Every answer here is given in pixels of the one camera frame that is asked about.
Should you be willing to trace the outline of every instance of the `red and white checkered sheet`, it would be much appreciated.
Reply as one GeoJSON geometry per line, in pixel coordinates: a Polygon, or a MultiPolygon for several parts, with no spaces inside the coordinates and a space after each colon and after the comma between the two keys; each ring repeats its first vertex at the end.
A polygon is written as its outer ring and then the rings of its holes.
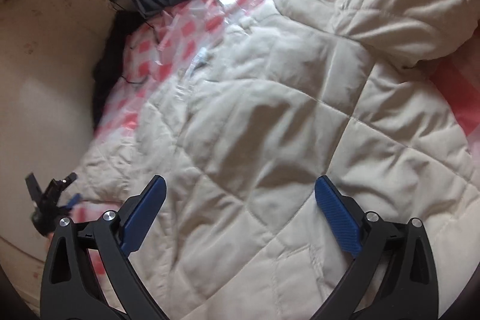
{"type": "MultiPolygon", "coordinates": [[[[106,103],[97,140],[131,134],[148,97],[173,72],[188,77],[189,68],[214,45],[225,27],[248,15],[263,0],[190,0],[157,15],[127,41],[124,77],[106,103]]],[[[432,82],[451,105],[480,162],[480,32],[439,62],[432,82]]]]}

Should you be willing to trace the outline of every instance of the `wall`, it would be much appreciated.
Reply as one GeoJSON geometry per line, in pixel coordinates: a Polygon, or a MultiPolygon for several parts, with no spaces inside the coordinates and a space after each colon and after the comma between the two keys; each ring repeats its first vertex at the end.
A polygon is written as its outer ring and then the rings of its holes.
{"type": "Polygon", "coordinates": [[[0,236],[40,260],[24,178],[45,188],[86,151],[90,72],[113,15],[104,0],[0,0],[0,236]]]}

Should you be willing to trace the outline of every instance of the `black fabric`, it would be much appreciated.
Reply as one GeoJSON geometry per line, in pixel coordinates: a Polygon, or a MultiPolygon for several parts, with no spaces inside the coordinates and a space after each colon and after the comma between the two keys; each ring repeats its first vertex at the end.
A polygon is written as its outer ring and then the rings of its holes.
{"type": "Polygon", "coordinates": [[[123,73],[123,49],[127,36],[141,26],[145,19],[136,11],[118,11],[110,36],[105,43],[102,58],[95,65],[92,75],[95,81],[92,99],[93,128],[97,129],[105,102],[117,80],[123,73]]]}

